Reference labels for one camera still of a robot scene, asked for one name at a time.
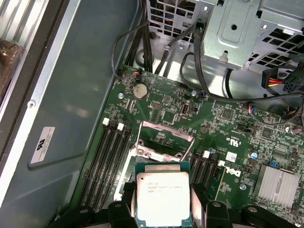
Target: screw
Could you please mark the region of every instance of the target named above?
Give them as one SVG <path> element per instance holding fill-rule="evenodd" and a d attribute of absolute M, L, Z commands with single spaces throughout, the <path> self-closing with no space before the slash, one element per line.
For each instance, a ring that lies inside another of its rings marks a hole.
<path fill-rule="evenodd" d="M 245 184 L 240 184 L 239 188 L 244 191 L 247 189 L 247 186 Z"/>
<path fill-rule="evenodd" d="M 123 93 L 119 93 L 119 94 L 118 94 L 118 98 L 119 98 L 119 99 L 123 99 L 123 97 L 124 97 L 124 94 L 123 94 Z"/>
<path fill-rule="evenodd" d="M 28 108 L 32 108 L 32 107 L 35 107 L 36 106 L 36 102 L 34 100 L 30 100 L 28 102 Z"/>
<path fill-rule="evenodd" d="M 184 44 L 183 43 L 180 43 L 180 50 L 183 50 L 184 49 Z"/>
<path fill-rule="evenodd" d="M 139 155 L 142 155 L 142 154 L 143 154 L 143 150 L 140 150 L 140 149 L 139 149 L 139 150 L 137 151 L 137 153 L 138 153 Z"/>
<path fill-rule="evenodd" d="M 253 213 L 257 213 L 257 209 L 253 207 L 249 207 L 248 210 Z"/>
<path fill-rule="evenodd" d="M 214 203 L 212 203 L 212 205 L 213 205 L 214 207 L 216 207 L 216 208 L 219 208 L 219 207 L 220 207 L 220 203 L 218 203 L 218 202 L 214 202 Z"/>
<path fill-rule="evenodd" d="M 88 209 L 83 209 L 80 211 L 80 214 L 84 214 L 84 213 L 87 213 L 89 210 Z"/>
<path fill-rule="evenodd" d="M 191 91 L 191 96 L 196 96 L 198 94 L 198 92 L 196 92 L 195 90 Z"/>

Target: white label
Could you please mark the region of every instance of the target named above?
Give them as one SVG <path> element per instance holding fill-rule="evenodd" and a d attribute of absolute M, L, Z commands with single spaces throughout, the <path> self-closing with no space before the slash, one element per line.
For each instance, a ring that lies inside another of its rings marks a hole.
<path fill-rule="evenodd" d="M 227 156 L 226 156 L 227 161 L 236 162 L 236 159 L 237 159 L 237 154 L 236 153 L 232 153 L 232 152 L 227 153 Z"/>
<path fill-rule="evenodd" d="M 51 142 L 55 127 L 44 127 L 38 140 L 31 164 L 44 160 L 48 151 L 48 146 Z"/>

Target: metal bracket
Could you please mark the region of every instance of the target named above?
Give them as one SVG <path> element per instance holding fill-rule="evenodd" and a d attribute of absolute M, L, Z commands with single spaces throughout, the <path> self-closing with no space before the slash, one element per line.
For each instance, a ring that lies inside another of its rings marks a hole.
<path fill-rule="evenodd" d="M 182 132 L 180 132 L 180 131 L 172 128 L 172 127 L 168 127 L 168 126 L 165 126 L 165 125 L 154 124 L 154 123 L 150 123 L 148 121 L 142 121 L 141 124 L 140 124 L 140 126 L 139 126 L 139 131 L 138 131 L 138 135 L 137 135 L 137 141 L 135 143 L 136 151 L 137 151 L 137 149 L 139 149 L 139 146 L 140 146 L 138 144 L 138 142 L 139 142 L 140 133 L 141 133 L 141 130 L 142 130 L 143 127 L 149 127 L 149 128 L 155 129 L 155 130 L 160 131 L 160 132 L 162 132 L 162 131 L 168 131 L 168 132 L 170 132 L 172 135 L 174 135 L 176 137 L 179 137 L 181 139 L 187 140 L 190 143 L 190 145 L 189 145 L 188 149 L 186 150 L 186 152 L 184 153 L 184 155 L 179 159 L 179 162 L 181 162 L 182 160 L 185 159 L 185 157 L 188 155 L 191 147 L 194 144 L 194 140 L 195 139 L 191 135 L 184 134 L 184 133 L 182 133 Z"/>
<path fill-rule="evenodd" d="M 240 69 L 255 46 L 262 20 L 261 0 L 226 0 L 214 6 L 204 35 L 204 58 Z"/>

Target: heatsink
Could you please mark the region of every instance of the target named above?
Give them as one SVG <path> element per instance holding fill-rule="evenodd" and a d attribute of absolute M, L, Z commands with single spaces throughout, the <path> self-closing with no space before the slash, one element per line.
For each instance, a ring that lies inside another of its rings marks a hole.
<path fill-rule="evenodd" d="M 291 208 L 300 177 L 261 165 L 253 195 Z"/>

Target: black ram slot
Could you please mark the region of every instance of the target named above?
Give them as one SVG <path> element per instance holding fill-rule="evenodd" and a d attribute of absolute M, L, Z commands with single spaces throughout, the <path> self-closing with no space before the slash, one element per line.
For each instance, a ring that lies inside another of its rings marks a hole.
<path fill-rule="evenodd" d="M 88 201 L 91 198 L 92 190 L 94 189 L 94 184 L 96 182 L 97 171 L 98 171 L 98 168 L 99 168 L 101 162 L 104 160 L 104 156 L 105 156 L 103 148 L 107 147 L 108 142 L 111 140 L 111 138 L 113 136 L 114 136 L 114 132 L 110 131 L 107 134 L 106 139 L 105 139 L 103 145 L 100 147 L 100 150 L 98 150 L 98 158 L 96 160 L 96 164 L 92 167 L 93 174 L 92 174 L 92 176 L 90 176 L 90 182 L 89 182 L 88 188 L 86 190 L 86 194 L 85 194 L 84 199 L 83 199 L 83 202 L 84 202 L 82 204 L 83 206 L 87 205 Z"/>
<path fill-rule="evenodd" d="M 208 171 L 207 171 L 204 181 L 203 181 L 203 184 L 206 189 L 208 189 L 210 187 L 210 183 L 211 183 L 212 177 L 214 176 L 216 167 L 217 166 L 214 163 L 211 163 L 208 168 Z"/>
<path fill-rule="evenodd" d="M 128 149 L 127 145 L 129 142 L 131 128 L 130 127 L 126 127 L 126 128 L 127 129 L 124 132 L 124 139 L 122 140 L 123 142 L 121 144 L 121 147 L 118 150 L 118 153 L 116 153 L 117 156 L 114 157 L 114 161 L 118 161 L 118 162 L 113 163 L 112 173 L 110 173 L 110 169 L 108 169 L 108 171 L 107 171 L 106 180 L 108 180 L 108 181 L 105 183 L 104 189 L 100 195 L 100 199 L 96 202 L 96 205 L 95 205 L 96 209 L 99 209 L 99 208 L 101 209 L 102 206 L 104 205 L 104 203 L 108 197 L 108 194 L 110 193 L 110 191 L 112 189 L 111 187 L 114 184 L 114 181 L 116 179 L 116 175 L 117 175 L 119 166 L 121 164 L 121 161 L 125 155 L 126 149 Z"/>
<path fill-rule="evenodd" d="M 105 127 L 104 130 L 103 130 L 103 132 L 102 132 L 101 138 L 99 140 L 99 146 L 98 146 L 98 150 L 97 151 L 99 151 L 100 146 L 104 144 L 106 136 L 109 134 L 109 132 L 110 132 L 110 126 Z M 89 169 L 89 172 L 88 172 L 89 174 L 86 177 L 86 182 L 85 182 L 85 185 L 84 185 L 84 190 L 83 190 L 82 195 L 81 195 L 81 203 L 80 203 L 80 205 L 84 205 L 84 203 L 85 203 L 85 197 L 86 197 L 86 195 L 89 192 L 89 188 L 90 188 L 89 186 L 92 185 L 92 176 L 93 176 L 93 173 L 94 173 L 94 167 L 97 164 L 97 160 L 98 160 L 99 156 L 100 156 L 100 154 L 96 153 L 95 156 L 94 156 L 94 158 L 93 158 L 92 165 L 91 165 L 91 167 Z"/>
<path fill-rule="evenodd" d="M 201 166 L 200 166 L 200 169 L 199 169 L 199 174 L 198 174 L 198 177 L 196 178 L 196 183 L 202 183 L 205 176 L 206 176 L 206 173 L 207 173 L 207 170 L 210 166 L 210 162 L 207 161 L 207 160 L 202 160 L 201 162 Z"/>
<path fill-rule="evenodd" d="M 94 172 L 95 175 L 92 178 L 93 179 L 93 185 L 90 188 L 89 194 L 87 196 L 87 200 L 86 200 L 86 204 L 85 204 L 86 206 L 91 206 L 92 198 L 94 197 L 94 191 L 96 189 L 96 185 L 98 183 L 98 180 L 99 180 L 99 177 L 100 177 L 100 174 L 101 174 L 101 169 L 103 168 L 103 166 L 105 164 L 105 161 L 106 161 L 107 156 L 108 156 L 108 151 L 110 150 L 110 147 L 113 143 L 113 140 L 115 139 L 115 136 L 116 136 L 115 131 L 112 131 L 110 133 L 110 137 L 108 138 L 108 140 L 106 140 L 105 144 L 101 148 L 100 160 L 98 162 L 98 166 L 95 169 L 95 172 Z"/>
<path fill-rule="evenodd" d="M 95 208 L 97 199 L 99 199 L 99 194 L 101 192 L 101 189 L 104 187 L 104 181 L 105 181 L 105 177 L 106 177 L 106 173 L 109 171 L 109 169 L 111 169 L 111 166 L 113 164 L 113 158 L 115 157 L 120 142 L 122 140 L 122 132 L 117 130 L 117 135 L 115 137 L 115 139 L 112 142 L 112 145 L 110 147 L 110 150 L 107 152 L 107 158 L 105 160 L 104 165 L 102 166 L 102 168 L 100 169 L 99 173 L 98 173 L 98 182 L 96 187 L 94 188 L 94 193 L 93 193 L 93 197 L 92 197 L 92 203 L 90 203 L 89 205 L 93 208 Z"/>
<path fill-rule="evenodd" d="M 201 160 L 195 159 L 195 161 L 193 162 L 192 168 L 191 168 L 191 174 L 190 174 L 191 183 L 195 183 L 196 177 L 200 170 L 200 165 L 201 165 Z"/>

